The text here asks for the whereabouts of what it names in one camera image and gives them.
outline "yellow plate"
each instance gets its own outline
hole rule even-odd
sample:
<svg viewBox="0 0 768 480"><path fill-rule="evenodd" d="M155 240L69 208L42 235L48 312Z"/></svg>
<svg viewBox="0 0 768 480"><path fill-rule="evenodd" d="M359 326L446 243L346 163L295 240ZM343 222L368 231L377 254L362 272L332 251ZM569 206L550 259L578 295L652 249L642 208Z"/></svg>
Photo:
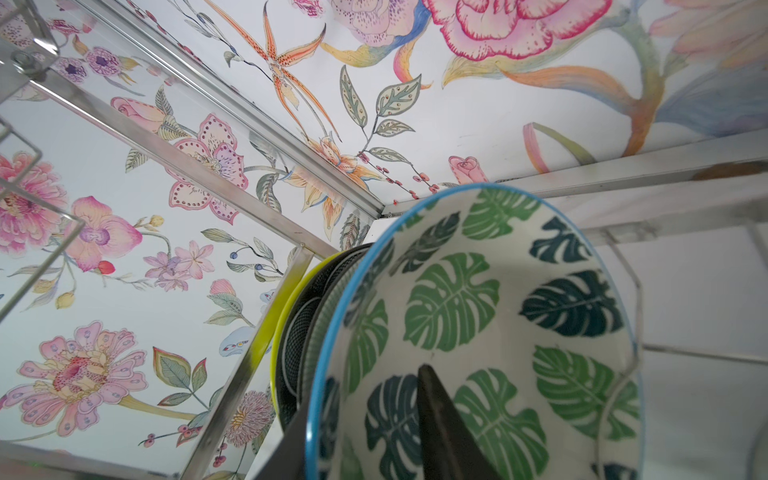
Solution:
<svg viewBox="0 0 768 480"><path fill-rule="evenodd" d="M285 329L286 323L288 323L288 315L290 315L290 311L293 309L293 304L296 302L296 299L299 298L299 295L304 290L304 287L310 282L311 279L317 275L319 271L323 269L325 265L330 263L334 258L339 256L341 252L334 253L330 257L326 258L322 262L318 263L317 266L304 276L304 278L301 279L298 285L296 285L296 288L293 289L293 292L288 297L288 300L285 302L285 305L283 306L283 310L280 312L280 318L277 320L277 327L275 329L275 335L272 338L272 360L270 363L270 391L272 392L272 404L275 406L275 412L277 412L277 415L280 414L280 409L277 407L277 396L276 396L276 384L275 384L275 376L277 374L277 350L280 346L280 338L283 336L283 330Z"/></svg>

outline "white bowl with leaf pattern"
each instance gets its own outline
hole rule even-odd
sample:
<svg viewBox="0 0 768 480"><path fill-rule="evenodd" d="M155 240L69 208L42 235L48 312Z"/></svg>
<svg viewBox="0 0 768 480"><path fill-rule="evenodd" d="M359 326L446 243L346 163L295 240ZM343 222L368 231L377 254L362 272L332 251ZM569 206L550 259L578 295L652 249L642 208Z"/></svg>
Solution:
<svg viewBox="0 0 768 480"><path fill-rule="evenodd" d="M502 478L596 478L598 419L634 354L626 318L594 248L542 200L473 184L421 202L366 254L334 313L307 479L423 478L423 363ZM638 385L608 416L609 480L639 478Z"/></svg>

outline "dish rack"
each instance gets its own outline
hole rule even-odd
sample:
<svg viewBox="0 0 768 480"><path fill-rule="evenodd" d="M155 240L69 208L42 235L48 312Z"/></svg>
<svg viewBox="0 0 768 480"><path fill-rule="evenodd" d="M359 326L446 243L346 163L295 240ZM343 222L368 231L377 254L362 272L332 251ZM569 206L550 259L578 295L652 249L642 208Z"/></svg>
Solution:
<svg viewBox="0 0 768 480"><path fill-rule="evenodd" d="M121 17L116 12L116 9L120 8L119 6L107 5L102 0L77 0L77 2L100 22L111 26L119 35L130 40L131 43L141 48L146 55L152 57L153 60L157 61L168 71L173 72L181 82L210 99L225 111L241 119L253 131L257 131L259 135L264 136L272 145L280 149L288 157L294 159L298 164L303 165L329 185L330 188L336 189L347 198L352 199L365 212L377 218L392 217L403 212L402 206L399 208L384 208L384 205L378 199L366 194L362 190L350 187L339 171L330 167L321 159L308 155L305 152L306 149L296 145L295 138L290 137L285 131L277 127L273 121L258 111L250 102L243 99L236 92L231 91L211 72L185 58L176 49L175 45L172 45L165 38L145 26L134 24ZM270 306L267 307L265 313L266 320L257 333L256 340L250 344L246 353L242 355L237 367L227 380L221 395L210 410L210 416L200 433L199 441L188 460L184 472L180 476L182 480L198 480L202 478L210 460L215 456L216 448L221 443L224 430L233 417L249 380L263 360L266 345L269 339L272 338L275 330L276 318L275 321L270 321L271 305L282 303L281 299L290 295L294 287L302 279L310 265L310 261L314 257L320 259L327 258L333 255L336 249L307 231L298 223L270 209L255 197L240 190L222 177L217 176L155 134L142 129L106 102L81 90L51 69L51 65L58 57L58 48L51 32L48 30L48 26L41 19L35 4L31 0L14 0L14 3L17 9L13 14L0 21L0 27L15 16L20 15L26 20L27 25L35 36L35 40L27 48L23 49L0 41L0 103L24 86L31 85L37 91L43 92L55 100L63 108L73 111L81 118L107 131L132 148L154 159L159 164L189 179L192 184L211 192L215 197L235 207L242 214L278 233L299 247L293 262L276 289ZM32 162L24 172L17 176L15 181L8 182L0 178L0 201L3 201L10 194L18 195L36 203L40 207L55 212L63 219L74 224L70 233L61 240L48 258L24 282L22 288L13 293L11 298L6 301L0 310L0 327L2 327L2 320L35 285L35 282L37 282L41 275L67 249L81 232L85 223L75 215L48 204L19 187L18 182L43 158L45 152L35 147L28 139L17 132L9 122L1 118L0 128L0 142L14 137L15 141L26 144L34 152ZM736 160L757 160L757 163L765 164L765 157L755 159L750 155L747 156L748 158L737 158ZM688 169L682 173L684 176L682 178L679 174L677 176L673 175L671 170L669 170L657 172L655 175L636 173L625 177L601 178L600 181L592 182L591 184L583 184L579 180L574 180L578 179L582 174L600 177L604 171L607 171L605 166L595 164L537 176L552 179L553 184L565 182L565 185L558 184L557 188L537 189L536 186L531 188L530 184L526 184L528 181L526 179L510 180L505 183L526 188L533 194L538 194L542 197L561 197L572 194L596 194L604 190L661 185L689 180L704 168L706 168L706 165ZM568 208L563 206L561 208L568 215ZM583 228L584 235L594 245L607 245L610 247L618 262L632 279L636 290L634 328L637 341L636 356L630 370L624 373L624 379L629 380L641 367L644 351L768 366L768 358L759 356L646 343L643 336L643 285L638 275L634 272L633 267L618 248L618 245L622 243L653 241L666 235L739 226L746 229L759 254L760 261L768 269L768 247L756 226L758 223L766 221L768 221L768 196L765 192L757 195L754 192L748 192L743 197L737 196L737 198L729 199L726 202L711 204L701 208L680 207L674 201L671 201L666 207L660 208L657 214L652 217L638 217L637 221L626 221L625 219L625 221L620 223L601 223L598 221L597 223L589 223ZM619 385L614 391L619 392L621 387ZM303 450L299 448L300 444L303 444L303 438L301 437L300 433L294 432L292 435L287 433L286 441L283 442L275 455L286 455L287 458L295 458L296 455L302 455ZM600 458L600 444L600 442L596 442L598 448L596 457L598 459ZM0 465L2 464L13 465L19 468L19 471L23 472L19 474L19 478L22 475L27 475L24 478L82 478L79 475L97 475L99 478L124 479L165 478L165 475L148 472L141 467L131 468L84 458L73 458L57 452L48 452L6 442L0 442ZM274 475L274 471L267 468L263 471L263 474Z"/></svg>

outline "floral wallpaper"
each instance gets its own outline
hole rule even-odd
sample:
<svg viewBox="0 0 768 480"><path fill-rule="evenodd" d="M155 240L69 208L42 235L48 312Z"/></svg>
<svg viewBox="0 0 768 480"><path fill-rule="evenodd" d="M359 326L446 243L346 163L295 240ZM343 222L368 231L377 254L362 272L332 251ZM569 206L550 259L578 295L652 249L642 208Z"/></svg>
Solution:
<svg viewBox="0 0 768 480"><path fill-rule="evenodd" d="M114 0L385 203L768 127L762 0Z"/></svg>
<svg viewBox="0 0 768 480"><path fill-rule="evenodd" d="M372 219L258 134L76 5L39 8L60 74L335 247L362 242ZM0 18L8 12L0 0ZM0 36L30 38L16 20ZM19 186L85 222L0 324L0 439L181 472L294 245L30 88L0 116L44 152ZM32 151L3 141L0 176L16 180ZM73 228L18 195L0 202L0 304ZM245 478L259 451L268 457L274 416L267 360L208 478Z"/></svg>

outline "yellow bud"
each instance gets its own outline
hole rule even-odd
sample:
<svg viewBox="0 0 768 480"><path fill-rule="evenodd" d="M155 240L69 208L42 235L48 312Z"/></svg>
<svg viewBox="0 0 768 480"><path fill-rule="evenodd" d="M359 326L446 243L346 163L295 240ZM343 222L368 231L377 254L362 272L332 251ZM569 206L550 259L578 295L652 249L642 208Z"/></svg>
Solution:
<svg viewBox="0 0 768 480"><path fill-rule="evenodd" d="M56 284L54 280L43 280L40 279L35 284L35 286L32 288L32 292L34 293L45 293L48 292L53 286Z"/></svg>
<svg viewBox="0 0 768 480"><path fill-rule="evenodd" d="M163 223L165 223L165 219L163 217L161 217L160 215L152 215L152 218L149 219L149 224L152 227L159 227Z"/></svg>
<svg viewBox="0 0 768 480"><path fill-rule="evenodd" d="M56 308L69 308L74 303L74 292L62 293L56 299Z"/></svg>

